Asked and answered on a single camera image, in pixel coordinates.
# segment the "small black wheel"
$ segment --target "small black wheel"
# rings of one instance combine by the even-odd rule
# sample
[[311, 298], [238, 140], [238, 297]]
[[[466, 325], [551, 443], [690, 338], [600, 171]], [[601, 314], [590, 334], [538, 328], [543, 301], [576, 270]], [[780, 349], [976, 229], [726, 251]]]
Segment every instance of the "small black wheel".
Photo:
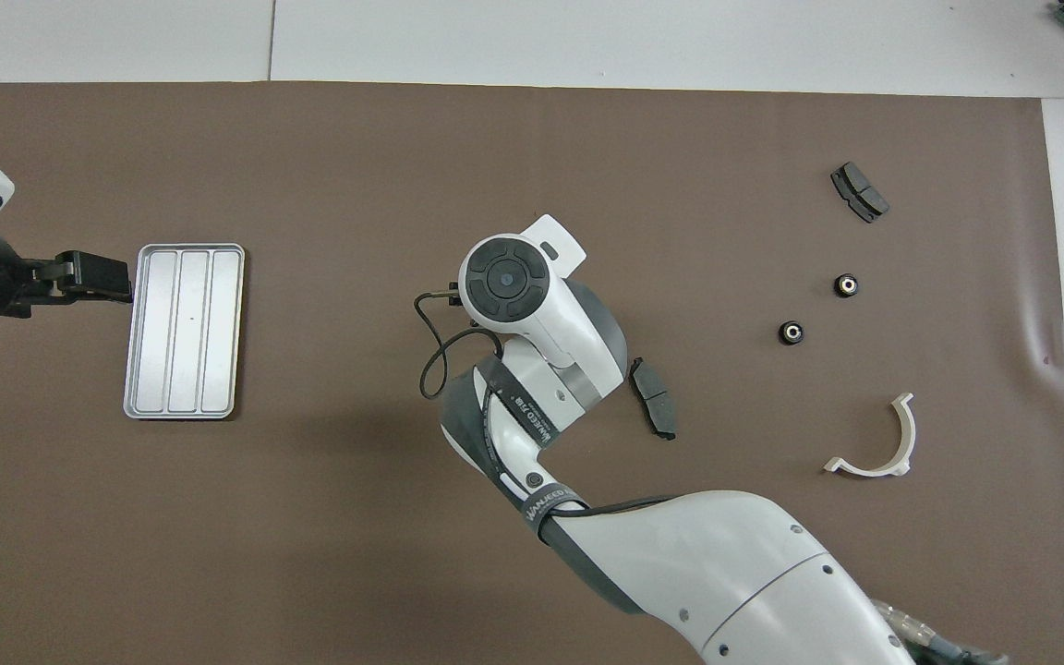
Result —
[[835, 289], [841, 298], [852, 298], [861, 290], [861, 283], [857, 281], [854, 275], [845, 272], [836, 278]]
[[787, 320], [778, 328], [778, 338], [787, 346], [798, 345], [802, 342], [802, 325], [798, 320]]

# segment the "circular button pad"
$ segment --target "circular button pad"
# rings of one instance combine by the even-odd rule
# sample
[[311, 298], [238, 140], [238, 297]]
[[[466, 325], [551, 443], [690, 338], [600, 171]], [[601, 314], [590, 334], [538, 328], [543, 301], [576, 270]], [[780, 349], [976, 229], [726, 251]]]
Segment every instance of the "circular button pad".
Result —
[[548, 292], [549, 265], [523, 240], [486, 240], [467, 261], [465, 295], [492, 320], [510, 323], [527, 317]]

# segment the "white curved bracket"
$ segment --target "white curved bracket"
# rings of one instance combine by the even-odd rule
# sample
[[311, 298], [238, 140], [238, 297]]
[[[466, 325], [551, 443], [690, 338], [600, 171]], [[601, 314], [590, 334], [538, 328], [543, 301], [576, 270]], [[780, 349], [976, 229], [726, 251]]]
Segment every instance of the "white curved bracket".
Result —
[[891, 402], [894, 411], [898, 412], [898, 419], [902, 425], [902, 440], [900, 440], [898, 453], [894, 455], [894, 459], [870, 471], [865, 470], [865, 468], [857, 468], [842, 458], [828, 460], [828, 464], [825, 464], [824, 468], [827, 468], [828, 471], [845, 470], [857, 476], [865, 476], [867, 479], [877, 479], [879, 476], [904, 476], [909, 471], [909, 454], [914, 451], [914, 442], [917, 438], [914, 414], [909, 411], [909, 400], [912, 399], [914, 399], [914, 393], [902, 393], [898, 399]]

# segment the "silver tray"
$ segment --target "silver tray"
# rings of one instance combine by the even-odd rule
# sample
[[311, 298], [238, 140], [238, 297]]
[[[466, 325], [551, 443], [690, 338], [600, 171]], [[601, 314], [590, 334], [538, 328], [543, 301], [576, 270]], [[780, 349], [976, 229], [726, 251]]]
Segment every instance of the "silver tray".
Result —
[[147, 245], [136, 266], [127, 416], [228, 416], [236, 395], [245, 249], [232, 243]]

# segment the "brown tablecloth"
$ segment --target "brown tablecloth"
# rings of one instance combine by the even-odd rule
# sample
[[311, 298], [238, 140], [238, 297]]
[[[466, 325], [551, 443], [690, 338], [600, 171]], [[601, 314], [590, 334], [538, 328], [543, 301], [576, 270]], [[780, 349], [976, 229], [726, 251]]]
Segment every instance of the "brown tablecloth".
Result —
[[[868, 225], [829, 172], [893, 205]], [[872, 597], [1064, 662], [1064, 342], [1040, 102], [376, 84], [0, 85], [26, 256], [249, 252], [239, 411], [121, 409], [130, 307], [0, 319], [0, 662], [696, 662], [449, 449], [410, 307], [553, 214], [662, 371], [545, 465], [592, 502], [739, 488]], [[832, 295], [857, 275], [861, 295]], [[778, 344], [799, 319], [807, 340]], [[462, 311], [436, 309], [446, 330]], [[486, 351], [455, 348], [455, 371]], [[891, 458], [902, 479], [820, 471]]]

